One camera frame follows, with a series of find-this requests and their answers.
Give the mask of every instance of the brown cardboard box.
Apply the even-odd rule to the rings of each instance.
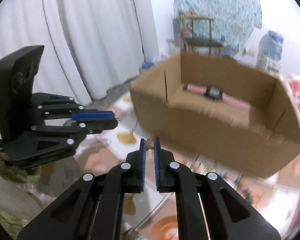
[[[186,83],[222,89],[255,110],[191,94]],[[179,54],[130,90],[141,126],[235,170],[266,178],[300,153],[300,125],[284,84],[235,60]]]

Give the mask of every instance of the gold butterfly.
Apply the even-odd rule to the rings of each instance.
[[[146,151],[148,150],[153,150],[153,146],[152,146],[152,143],[150,142],[150,139],[148,138],[147,141],[146,141]]]

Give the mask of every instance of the silver screw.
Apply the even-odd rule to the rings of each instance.
[[[208,178],[211,180],[216,180],[218,178],[218,175],[214,172],[209,172],[208,173]]]
[[[121,168],[124,169],[124,170],[130,169],[130,167],[131,167],[130,163],[122,163],[121,164]]]
[[[74,144],[74,140],[73,139],[68,139],[67,144]]]
[[[85,180],[85,181],[90,181],[92,179],[93,179],[93,175],[90,173],[84,174],[84,176],[83,176],[83,180]]]
[[[177,168],[180,167],[180,164],[179,164],[179,163],[176,163],[176,162],[173,162],[173,163],[170,163],[169,166],[170,166],[171,168],[173,168],[173,169],[177,169]]]

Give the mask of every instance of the curtain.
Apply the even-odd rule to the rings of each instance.
[[[133,0],[3,0],[0,59],[45,45],[33,92],[82,105],[138,75],[144,61]]]

